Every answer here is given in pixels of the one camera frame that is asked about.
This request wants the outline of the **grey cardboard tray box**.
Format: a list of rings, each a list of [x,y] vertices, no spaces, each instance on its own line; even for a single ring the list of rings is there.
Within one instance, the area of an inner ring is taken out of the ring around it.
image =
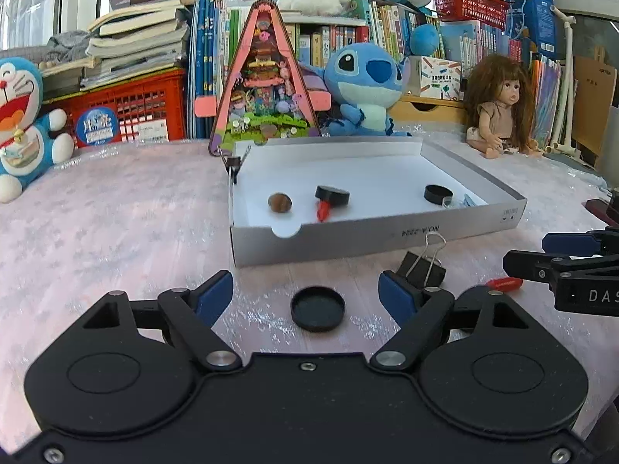
[[[252,150],[229,184],[229,219],[236,266],[321,261],[422,246],[427,232],[446,240],[514,229],[527,200],[501,180],[457,154],[413,137],[336,137],[271,140]],[[428,202],[438,184],[477,207],[446,208]],[[317,186],[349,193],[348,205],[317,219]],[[268,197],[285,193],[288,213],[275,214]]]

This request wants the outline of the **white pvc pipe frame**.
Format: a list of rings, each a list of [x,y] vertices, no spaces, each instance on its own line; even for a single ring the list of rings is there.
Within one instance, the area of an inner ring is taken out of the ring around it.
[[[578,159],[579,150],[572,143],[574,106],[575,106],[575,77],[574,77],[574,30],[576,18],[568,16],[553,5],[551,11],[563,24],[564,38],[566,39],[566,60],[564,60],[563,79],[560,83],[559,98],[551,139],[545,148],[549,155],[564,155]]]

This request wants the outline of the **row of upright books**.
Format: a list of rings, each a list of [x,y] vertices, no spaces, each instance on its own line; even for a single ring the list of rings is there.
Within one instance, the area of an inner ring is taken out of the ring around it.
[[[386,0],[351,0],[354,16],[305,16],[273,0],[248,7],[217,10],[214,0],[200,0],[205,25],[199,31],[203,51],[196,57],[192,82],[193,113],[214,118],[227,80],[239,93],[249,77],[234,68],[248,62],[259,45],[289,47],[301,67],[323,67],[336,50],[373,42],[397,61],[407,56],[449,60],[466,75],[482,56],[522,55],[520,42],[532,35],[525,17],[530,0],[434,0],[434,10],[415,10]]]

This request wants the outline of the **small black binder clip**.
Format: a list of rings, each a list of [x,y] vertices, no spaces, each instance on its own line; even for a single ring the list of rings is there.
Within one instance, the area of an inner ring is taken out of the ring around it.
[[[243,164],[250,155],[251,150],[252,146],[247,146],[241,156],[235,156],[232,154],[227,155],[221,153],[221,161],[224,164],[224,169],[226,170],[229,178],[232,180],[234,186],[236,186],[236,184],[238,183],[238,175]]]

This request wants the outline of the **black red-tipped stamp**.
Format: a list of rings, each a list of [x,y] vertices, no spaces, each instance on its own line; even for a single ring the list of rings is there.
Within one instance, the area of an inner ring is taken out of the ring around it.
[[[318,199],[317,219],[324,222],[330,217],[333,208],[348,205],[349,193],[344,189],[333,188],[332,186],[317,186],[315,197]]]

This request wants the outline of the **wooden drawer box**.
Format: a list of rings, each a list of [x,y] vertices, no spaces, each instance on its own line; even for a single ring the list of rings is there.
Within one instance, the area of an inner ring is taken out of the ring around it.
[[[464,104],[449,99],[432,99],[404,94],[388,110],[389,116],[397,123],[454,123],[464,124],[466,110]]]

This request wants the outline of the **large black binder clip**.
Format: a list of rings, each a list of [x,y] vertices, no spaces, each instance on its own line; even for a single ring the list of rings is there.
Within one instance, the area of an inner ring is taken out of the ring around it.
[[[438,254],[446,245],[441,234],[427,232],[422,252],[413,254],[407,251],[395,274],[417,289],[440,287],[445,280],[446,268],[439,261]]]

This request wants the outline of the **brown walnut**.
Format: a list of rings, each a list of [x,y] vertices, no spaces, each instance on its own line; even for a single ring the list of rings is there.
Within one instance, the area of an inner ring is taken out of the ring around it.
[[[268,207],[275,214],[288,213],[292,208],[292,199],[285,193],[274,193],[268,197]]]

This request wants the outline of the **black round lid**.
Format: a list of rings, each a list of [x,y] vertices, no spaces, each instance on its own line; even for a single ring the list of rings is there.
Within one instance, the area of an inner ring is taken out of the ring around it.
[[[340,326],[344,315],[345,300],[330,287],[305,287],[297,291],[291,300],[293,322],[308,332],[333,331]]]

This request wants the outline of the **red plastic crate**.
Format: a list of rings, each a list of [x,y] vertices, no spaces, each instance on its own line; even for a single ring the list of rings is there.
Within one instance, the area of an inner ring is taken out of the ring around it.
[[[186,71],[168,68],[105,88],[49,99],[41,111],[55,109],[65,111],[65,131],[79,148],[135,140],[180,140],[185,137]]]

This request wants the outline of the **red plastic basket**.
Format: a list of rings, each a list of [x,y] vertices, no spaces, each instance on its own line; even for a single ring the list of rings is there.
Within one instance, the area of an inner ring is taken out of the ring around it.
[[[444,22],[476,20],[502,31],[506,27],[509,4],[504,0],[434,0]]]

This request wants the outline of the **red screwdriver bit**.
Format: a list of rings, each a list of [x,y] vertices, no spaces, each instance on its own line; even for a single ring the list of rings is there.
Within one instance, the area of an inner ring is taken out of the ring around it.
[[[490,280],[486,282],[486,285],[492,290],[509,293],[519,290],[519,288],[523,286],[523,280],[519,278],[511,278],[511,276],[506,276],[505,278]]]

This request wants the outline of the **pink triangular miniature house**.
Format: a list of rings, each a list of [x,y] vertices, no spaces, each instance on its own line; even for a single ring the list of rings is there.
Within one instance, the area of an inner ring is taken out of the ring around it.
[[[258,0],[240,31],[221,94],[196,99],[194,113],[212,118],[209,153],[228,156],[236,143],[263,145],[276,138],[321,135],[314,104],[330,93],[311,91],[296,60],[282,15],[272,0]]]

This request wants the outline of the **Doraemon plush toy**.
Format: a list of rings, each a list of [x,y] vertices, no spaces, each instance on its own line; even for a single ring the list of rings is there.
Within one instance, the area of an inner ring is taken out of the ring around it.
[[[66,112],[39,113],[43,79],[23,58],[1,60],[1,201],[17,199],[52,165],[74,155],[75,143],[64,131]]]

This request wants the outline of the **blue Stitch plush toy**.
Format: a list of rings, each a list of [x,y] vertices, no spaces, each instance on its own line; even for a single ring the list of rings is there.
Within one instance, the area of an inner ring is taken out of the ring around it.
[[[321,128],[324,135],[400,136],[388,110],[403,93],[402,65],[373,43],[354,43],[335,51],[324,68],[302,63],[300,67],[324,82],[340,115]]]

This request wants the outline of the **stack of books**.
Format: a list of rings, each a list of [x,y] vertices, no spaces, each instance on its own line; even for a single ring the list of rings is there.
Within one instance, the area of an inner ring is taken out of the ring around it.
[[[112,0],[85,31],[51,37],[39,62],[46,99],[174,67],[187,58],[196,0]]]

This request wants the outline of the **brown-haired baby doll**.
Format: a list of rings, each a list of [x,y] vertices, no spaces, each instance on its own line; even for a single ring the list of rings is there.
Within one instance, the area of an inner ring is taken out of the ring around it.
[[[544,153],[531,138],[535,99],[520,63],[502,55],[483,58],[469,75],[464,106],[466,143],[486,158]]]

